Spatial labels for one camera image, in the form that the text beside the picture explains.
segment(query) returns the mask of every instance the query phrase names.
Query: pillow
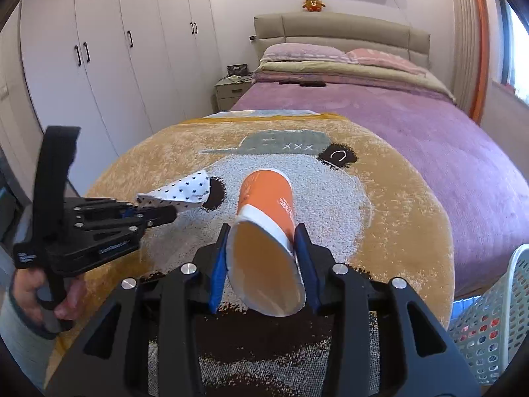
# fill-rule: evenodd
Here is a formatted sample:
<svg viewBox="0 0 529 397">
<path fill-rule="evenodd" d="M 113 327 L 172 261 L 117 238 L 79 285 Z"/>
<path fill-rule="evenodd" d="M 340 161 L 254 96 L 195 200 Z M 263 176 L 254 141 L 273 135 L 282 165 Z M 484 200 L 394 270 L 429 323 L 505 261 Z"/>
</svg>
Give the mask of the pillow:
<svg viewBox="0 0 529 397">
<path fill-rule="evenodd" d="M 261 61 L 334 61 L 351 63 L 345 52 L 334 47 L 306 43 L 278 43 L 272 45 Z"/>
<path fill-rule="evenodd" d="M 427 73 L 425 68 L 418 67 L 413 62 L 398 55 L 375 51 L 374 49 L 355 49 L 347 52 L 347 55 L 351 59 L 351 62 L 365 66 L 392 68 L 393 70 L 405 71 L 410 74 L 426 75 Z"/>
</svg>

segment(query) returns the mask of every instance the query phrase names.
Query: window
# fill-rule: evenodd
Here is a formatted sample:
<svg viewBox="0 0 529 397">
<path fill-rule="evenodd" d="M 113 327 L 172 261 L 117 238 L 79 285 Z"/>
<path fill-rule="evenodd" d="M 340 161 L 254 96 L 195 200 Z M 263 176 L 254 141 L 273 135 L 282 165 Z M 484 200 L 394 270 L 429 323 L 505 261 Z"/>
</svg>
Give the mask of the window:
<svg viewBox="0 0 529 397">
<path fill-rule="evenodd" d="M 516 95 L 529 105 L 529 33 L 522 21 L 504 0 L 502 7 L 505 61 L 503 83 L 511 85 Z"/>
</svg>

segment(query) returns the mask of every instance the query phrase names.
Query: light switch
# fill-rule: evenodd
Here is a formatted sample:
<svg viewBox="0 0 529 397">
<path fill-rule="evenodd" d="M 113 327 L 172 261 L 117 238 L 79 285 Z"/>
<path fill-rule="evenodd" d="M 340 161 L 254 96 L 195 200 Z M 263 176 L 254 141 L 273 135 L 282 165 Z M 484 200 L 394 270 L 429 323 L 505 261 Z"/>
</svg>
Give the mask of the light switch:
<svg viewBox="0 0 529 397">
<path fill-rule="evenodd" d="M 7 89 L 7 85 L 4 85 L 0 88 L 0 101 L 5 100 L 5 98 L 9 95 L 9 89 Z"/>
</svg>

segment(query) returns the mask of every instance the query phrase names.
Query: purple pillow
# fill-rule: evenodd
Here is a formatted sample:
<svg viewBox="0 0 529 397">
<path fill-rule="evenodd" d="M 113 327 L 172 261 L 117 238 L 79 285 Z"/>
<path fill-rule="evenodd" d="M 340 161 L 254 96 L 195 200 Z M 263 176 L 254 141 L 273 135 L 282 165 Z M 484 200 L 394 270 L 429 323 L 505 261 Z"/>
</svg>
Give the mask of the purple pillow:
<svg viewBox="0 0 529 397">
<path fill-rule="evenodd" d="M 351 59 L 334 47 L 306 43 L 278 43 L 272 45 L 261 61 L 334 61 L 352 63 Z"/>
</svg>

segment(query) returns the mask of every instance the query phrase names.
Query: cabinet handle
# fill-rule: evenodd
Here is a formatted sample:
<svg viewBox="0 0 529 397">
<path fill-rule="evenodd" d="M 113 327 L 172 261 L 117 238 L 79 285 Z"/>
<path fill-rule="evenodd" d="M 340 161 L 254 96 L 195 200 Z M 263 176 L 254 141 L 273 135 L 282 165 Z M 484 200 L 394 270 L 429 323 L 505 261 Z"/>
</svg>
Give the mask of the cabinet handle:
<svg viewBox="0 0 529 397">
<path fill-rule="evenodd" d="M 77 52 L 77 59 L 79 60 L 79 63 L 78 63 L 78 67 L 81 67 L 81 54 L 79 53 L 79 46 L 75 45 L 73 47 L 75 49 L 75 51 Z"/>
<path fill-rule="evenodd" d="M 86 44 L 86 42 L 84 42 L 83 46 L 85 47 L 85 50 L 86 50 L 86 62 L 89 63 L 90 62 L 90 54 L 88 53 L 88 45 Z"/>
</svg>

